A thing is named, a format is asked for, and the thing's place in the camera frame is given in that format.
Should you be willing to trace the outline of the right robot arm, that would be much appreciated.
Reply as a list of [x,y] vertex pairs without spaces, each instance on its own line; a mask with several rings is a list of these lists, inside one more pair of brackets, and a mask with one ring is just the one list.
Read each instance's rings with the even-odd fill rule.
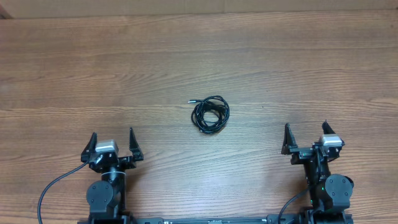
[[[326,121],[322,130],[319,140],[310,147],[298,147],[290,124],[285,124],[281,153],[291,156],[292,165],[303,166],[307,188],[281,208],[278,223],[353,223],[345,210],[350,207],[354,182],[348,176],[332,174],[329,169],[329,163],[339,158],[345,142]],[[302,208],[296,215],[284,215],[286,208],[305,194],[309,194],[311,206]]]

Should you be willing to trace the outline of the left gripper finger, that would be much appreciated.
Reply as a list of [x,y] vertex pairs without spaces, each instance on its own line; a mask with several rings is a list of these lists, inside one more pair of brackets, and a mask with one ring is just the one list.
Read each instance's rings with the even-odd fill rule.
[[95,152],[96,144],[97,144],[97,133],[94,132],[91,135],[88,144],[81,153],[81,162],[88,162],[90,160],[90,156]]
[[132,152],[132,156],[135,161],[143,161],[144,155],[140,146],[137,143],[136,137],[134,135],[134,130],[129,128],[129,150]]

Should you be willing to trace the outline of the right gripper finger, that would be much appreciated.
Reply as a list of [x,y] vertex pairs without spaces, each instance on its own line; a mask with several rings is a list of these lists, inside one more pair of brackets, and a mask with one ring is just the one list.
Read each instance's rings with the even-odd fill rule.
[[282,144],[281,154],[289,155],[297,152],[298,145],[295,141],[294,135],[290,128],[290,124],[286,123],[284,126],[284,141]]
[[324,134],[335,134],[334,130],[328,124],[327,120],[322,123],[322,130]]

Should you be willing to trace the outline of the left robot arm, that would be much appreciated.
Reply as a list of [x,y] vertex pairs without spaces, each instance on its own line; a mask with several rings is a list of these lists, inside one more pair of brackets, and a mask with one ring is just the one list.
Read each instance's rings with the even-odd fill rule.
[[132,213],[126,208],[126,171],[136,168],[136,162],[143,161],[134,131],[129,129],[130,156],[118,156],[119,148],[115,140],[99,141],[93,133],[81,153],[82,163],[101,174],[99,181],[93,182],[86,191],[86,201],[90,206],[87,223],[136,223]]

